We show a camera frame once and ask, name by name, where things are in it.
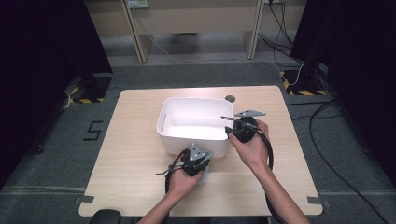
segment white container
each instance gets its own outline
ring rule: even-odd
[[[157,132],[168,153],[179,154],[195,144],[222,158],[230,144],[224,127],[232,127],[233,122],[221,116],[233,117],[233,105],[226,100],[173,97],[163,103]]]

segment human hand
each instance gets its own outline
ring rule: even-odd
[[[184,198],[192,192],[198,181],[204,175],[204,172],[201,171],[195,176],[189,176],[179,166],[175,166],[174,170],[175,171],[172,173],[170,178],[168,193],[178,197],[179,199]]]
[[[268,125],[261,120],[256,119],[256,121],[258,129],[262,130],[269,141]],[[254,134],[253,138],[246,143],[241,143],[235,135],[231,133],[229,134],[229,138],[242,162],[251,170],[268,166],[268,149],[257,134]]]

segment electrical outlet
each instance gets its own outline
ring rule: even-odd
[[[285,2],[285,0],[273,0],[273,4],[281,4],[282,2]],[[264,0],[264,4],[269,5],[270,0]]]
[[[129,0],[128,8],[149,8],[148,0]]]

